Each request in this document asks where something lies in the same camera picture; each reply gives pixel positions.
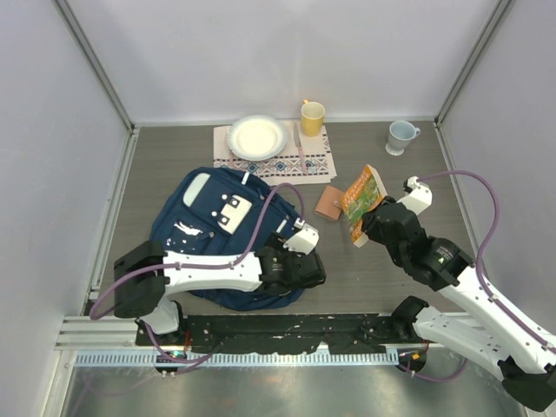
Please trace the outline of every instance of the mug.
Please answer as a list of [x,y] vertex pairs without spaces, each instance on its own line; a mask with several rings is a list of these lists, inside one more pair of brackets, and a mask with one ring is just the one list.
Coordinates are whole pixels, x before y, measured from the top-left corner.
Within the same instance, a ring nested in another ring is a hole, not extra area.
[[317,136],[324,122],[324,106],[317,102],[303,100],[301,106],[301,131],[305,136]]
[[392,123],[388,130],[386,152],[394,156],[403,154],[407,145],[418,135],[420,135],[420,129],[413,126],[410,122],[398,120]]

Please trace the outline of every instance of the utensil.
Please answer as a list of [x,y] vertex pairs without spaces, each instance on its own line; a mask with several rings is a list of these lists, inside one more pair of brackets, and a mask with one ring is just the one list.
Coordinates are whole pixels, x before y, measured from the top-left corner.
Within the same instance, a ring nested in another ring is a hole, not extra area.
[[420,135],[420,129],[410,122],[398,120],[390,125],[386,152],[390,155],[400,156],[411,141]]
[[279,154],[286,146],[288,132],[269,116],[248,116],[235,122],[228,131],[228,146],[234,154],[248,161],[264,161]]
[[305,153],[303,152],[303,147],[301,146],[301,139],[299,137],[299,130],[297,130],[297,123],[294,122],[294,143],[299,152],[299,162],[301,168],[303,169],[303,174],[308,175],[307,165],[305,165]]
[[305,136],[317,136],[324,123],[324,106],[317,102],[303,100],[301,106],[301,131]]

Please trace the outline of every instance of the yellow mug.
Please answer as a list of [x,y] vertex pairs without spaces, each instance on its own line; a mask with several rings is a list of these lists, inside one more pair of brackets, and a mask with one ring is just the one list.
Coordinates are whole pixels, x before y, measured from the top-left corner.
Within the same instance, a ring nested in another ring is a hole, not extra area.
[[301,106],[301,131],[305,136],[317,136],[324,122],[324,106],[317,102],[303,100]]

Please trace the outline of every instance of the navy blue backpack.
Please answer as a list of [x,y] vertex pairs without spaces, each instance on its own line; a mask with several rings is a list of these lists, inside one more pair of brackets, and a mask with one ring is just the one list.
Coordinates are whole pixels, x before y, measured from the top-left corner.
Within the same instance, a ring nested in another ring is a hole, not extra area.
[[[192,183],[195,198],[186,205],[184,194],[191,190],[189,186]],[[149,239],[161,242],[162,247],[167,250],[183,254],[238,255],[247,247],[269,193],[270,187],[263,180],[243,171],[228,168],[195,169],[186,175],[164,204],[153,223]],[[213,212],[220,213],[232,195],[246,199],[252,206],[231,235],[218,224]],[[280,234],[289,238],[294,233],[294,223],[298,217],[294,206],[276,194],[251,250],[264,246],[271,233],[279,228]],[[186,234],[184,230],[194,230],[195,233]],[[286,307],[297,300],[302,292],[302,289],[298,289],[284,296],[276,296],[256,291],[245,293],[232,289],[209,289],[191,291],[191,294],[226,308],[246,311]]]

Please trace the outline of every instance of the knife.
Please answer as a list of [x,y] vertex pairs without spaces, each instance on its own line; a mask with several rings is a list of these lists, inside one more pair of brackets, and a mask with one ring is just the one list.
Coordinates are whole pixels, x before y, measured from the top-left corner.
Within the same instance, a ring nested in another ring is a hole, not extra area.
[[299,137],[299,130],[297,130],[297,122],[294,122],[294,143],[299,152],[299,162],[301,168],[303,169],[303,174],[308,175],[307,166],[305,165],[305,154],[303,153],[303,147],[301,146],[301,139]]

